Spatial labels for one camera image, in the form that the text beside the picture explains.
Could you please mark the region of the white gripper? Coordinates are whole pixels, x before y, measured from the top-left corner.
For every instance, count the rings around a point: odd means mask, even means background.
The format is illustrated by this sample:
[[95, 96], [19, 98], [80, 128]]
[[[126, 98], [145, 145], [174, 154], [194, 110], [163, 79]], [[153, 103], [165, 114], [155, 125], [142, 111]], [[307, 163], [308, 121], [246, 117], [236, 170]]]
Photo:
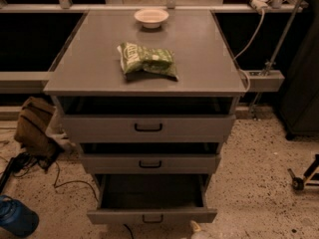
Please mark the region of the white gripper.
[[213, 239], [209, 233], [201, 231], [201, 227], [196, 221], [190, 220], [189, 224], [193, 232], [190, 239]]

